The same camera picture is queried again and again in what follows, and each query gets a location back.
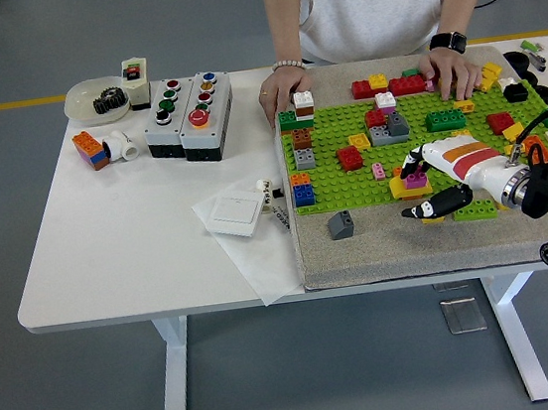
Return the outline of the person's right hand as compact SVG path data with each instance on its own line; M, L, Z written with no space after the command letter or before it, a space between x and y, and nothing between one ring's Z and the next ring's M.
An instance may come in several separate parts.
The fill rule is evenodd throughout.
M267 76L258 96L270 126L275 127L277 114L287 110L294 92L308 91L312 86L312 78L299 67L276 68Z

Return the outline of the person's left hand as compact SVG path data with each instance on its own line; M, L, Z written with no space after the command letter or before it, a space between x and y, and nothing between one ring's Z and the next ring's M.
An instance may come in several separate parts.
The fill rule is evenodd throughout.
M429 78L440 78L439 90L443 100L453 97L464 101L472 97L482 80L481 68L468 62L462 54L446 48L436 48L422 55L419 70Z

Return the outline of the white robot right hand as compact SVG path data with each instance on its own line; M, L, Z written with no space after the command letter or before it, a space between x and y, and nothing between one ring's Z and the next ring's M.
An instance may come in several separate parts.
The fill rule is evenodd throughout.
M402 179L435 168L458 182L431 196L420 205L405 208L410 218L438 218L467 206L474 190L488 191L503 205L513 206L512 188L519 180L518 167L507 166L507 158L469 135L458 135L425 143L408 153L402 165Z

